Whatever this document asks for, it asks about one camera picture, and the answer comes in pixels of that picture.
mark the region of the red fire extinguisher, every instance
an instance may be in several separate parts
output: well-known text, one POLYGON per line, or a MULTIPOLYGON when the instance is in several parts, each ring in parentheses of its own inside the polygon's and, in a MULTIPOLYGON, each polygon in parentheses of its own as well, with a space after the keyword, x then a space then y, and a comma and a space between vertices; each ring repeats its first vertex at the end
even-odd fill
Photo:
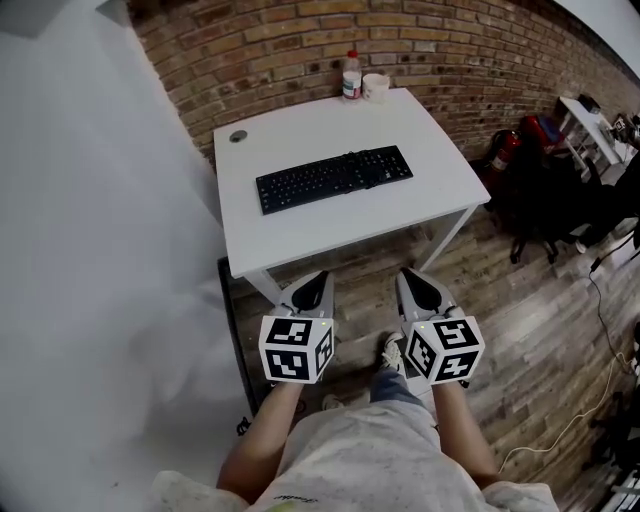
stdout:
POLYGON ((505 130, 499 132, 502 144, 496 153, 496 156, 491 160, 491 168, 494 171, 502 172, 507 168, 507 165, 513 160, 516 150, 522 144, 522 140, 517 132, 512 130, 505 130))

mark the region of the white wall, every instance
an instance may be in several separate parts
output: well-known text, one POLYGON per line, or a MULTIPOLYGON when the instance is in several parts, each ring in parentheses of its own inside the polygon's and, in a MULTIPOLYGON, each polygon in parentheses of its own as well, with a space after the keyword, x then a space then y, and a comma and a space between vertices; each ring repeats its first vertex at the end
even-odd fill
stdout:
POLYGON ((69 0, 1 0, 0 31, 37 37, 69 0))
POLYGON ((598 34, 640 77, 640 14, 629 0, 555 0, 598 34))
POLYGON ((137 510, 160 469, 211 481, 248 413, 215 183, 126 25, 69 0, 36 39, 0 33, 9 512, 137 510))

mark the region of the desk leg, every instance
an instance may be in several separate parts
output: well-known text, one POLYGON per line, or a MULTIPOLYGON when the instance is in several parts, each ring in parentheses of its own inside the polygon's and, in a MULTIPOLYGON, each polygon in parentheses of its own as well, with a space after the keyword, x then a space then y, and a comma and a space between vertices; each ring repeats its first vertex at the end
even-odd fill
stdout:
POLYGON ((269 299, 273 304, 280 304, 280 294, 282 290, 269 275, 269 272, 262 270, 260 272, 253 272, 244 276, 255 288, 269 299))
POLYGON ((584 163, 584 160, 582 160, 582 157, 578 154, 578 152, 573 148, 573 146, 569 143, 568 139, 564 140, 564 145, 565 147, 571 151, 571 154, 574 156, 574 159, 576 161, 576 163, 580 166, 580 168, 582 169, 582 174, 581 176, 584 178, 586 172, 589 170, 589 168, 587 167, 587 164, 584 163))
POLYGON ((433 260, 435 260, 442 250, 447 246, 451 239, 456 236, 458 230, 464 226, 471 214, 475 211, 475 206, 470 206, 466 210, 450 213, 442 219, 442 225, 436 231, 433 239, 428 243, 424 252, 418 256, 413 268, 423 271, 433 260))
POLYGON ((571 121, 571 112, 567 112, 564 115, 564 119, 562 120, 562 124, 560 125, 560 131, 564 133, 564 129, 567 127, 569 122, 571 121))
POLYGON ((612 167, 613 167, 613 165, 608 164, 604 169, 602 169, 602 172, 599 174, 600 178, 602 178, 602 177, 605 175, 605 173, 606 173, 609 169, 611 169, 612 167))

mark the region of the paper cup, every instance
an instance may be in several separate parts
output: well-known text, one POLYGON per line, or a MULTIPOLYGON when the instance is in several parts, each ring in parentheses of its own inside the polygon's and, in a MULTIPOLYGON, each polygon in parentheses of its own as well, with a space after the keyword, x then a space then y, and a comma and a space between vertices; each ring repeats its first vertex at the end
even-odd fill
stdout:
POLYGON ((391 80, 388 76, 370 73, 362 79, 364 99, 372 103, 384 103, 391 80))

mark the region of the jeans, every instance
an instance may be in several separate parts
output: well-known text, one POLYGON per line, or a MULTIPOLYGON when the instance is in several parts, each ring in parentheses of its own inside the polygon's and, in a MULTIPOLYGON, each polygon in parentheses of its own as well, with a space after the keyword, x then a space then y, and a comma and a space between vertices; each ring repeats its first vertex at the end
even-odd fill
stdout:
POLYGON ((393 368, 378 371, 371 382, 371 403, 398 400, 424 407, 422 400, 407 389, 407 381, 393 368))

